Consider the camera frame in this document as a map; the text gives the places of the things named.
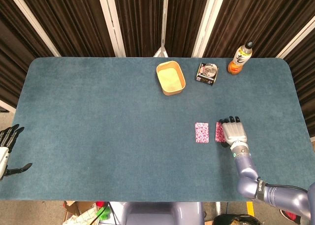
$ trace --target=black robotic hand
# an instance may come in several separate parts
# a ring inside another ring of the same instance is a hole
[[[32,163],[28,163],[22,168],[7,169],[7,162],[16,139],[24,130],[24,128],[18,127],[19,125],[16,124],[10,128],[0,131],[0,180],[2,180],[4,176],[24,172],[32,166]]]

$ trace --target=table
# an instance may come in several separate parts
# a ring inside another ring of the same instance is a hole
[[[177,61],[182,93],[165,96],[156,66]],[[14,124],[25,127],[0,182],[0,199],[241,201],[233,157],[214,141],[216,121],[239,116],[260,176],[307,188],[315,155],[289,66],[250,59],[239,75],[223,58],[39,58]],[[213,86],[195,81],[200,62],[219,67]],[[208,144],[194,124],[209,123]]]

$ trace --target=dark brown curtain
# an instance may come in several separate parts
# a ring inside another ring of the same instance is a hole
[[[16,107],[29,65],[52,56],[13,0],[0,0],[0,99]]]
[[[127,57],[152,57],[161,46],[163,0],[115,0]]]
[[[62,56],[115,56],[99,0],[24,0]]]
[[[315,14],[315,0],[223,0],[205,57],[233,57],[247,40],[254,57],[275,57]]]
[[[207,0],[168,0],[165,49],[170,57],[191,57]]]
[[[315,30],[286,57],[310,137],[315,136]]]

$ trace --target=plastic bottle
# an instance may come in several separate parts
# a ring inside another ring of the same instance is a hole
[[[243,65],[252,56],[252,42],[249,41],[245,45],[239,47],[234,55],[233,60],[228,65],[227,71],[232,75],[240,73]]]

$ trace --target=cardboard box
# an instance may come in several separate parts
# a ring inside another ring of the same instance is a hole
[[[94,203],[95,201],[64,201],[63,206],[67,212],[79,216],[93,208]]]
[[[219,68],[215,64],[201,63],[198,68],[196,81],[213,85],[217,79]]]

